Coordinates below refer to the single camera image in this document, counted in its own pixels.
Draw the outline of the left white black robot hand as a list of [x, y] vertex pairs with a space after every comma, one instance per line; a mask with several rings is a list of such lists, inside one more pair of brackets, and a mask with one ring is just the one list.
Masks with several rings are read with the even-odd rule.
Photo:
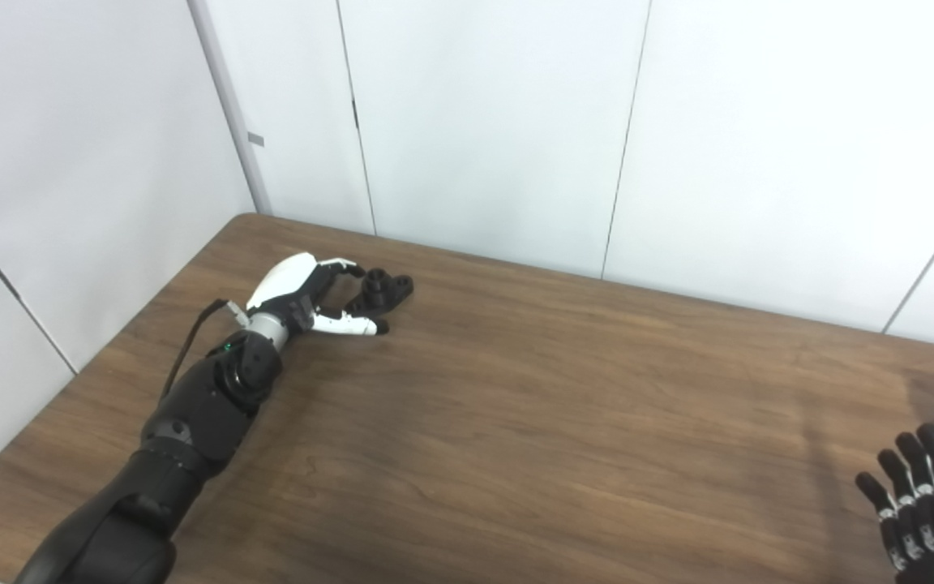
[[389, 326], [382, 319], [323, 309], [322, 299], [339, 276], [364, 277], [366, 270], [344, 258], [319, 261], [308, 252], [281, 261], [246, 303], [246, 329], [273, 341], [277, 349], [301, 333], [387, 335]]

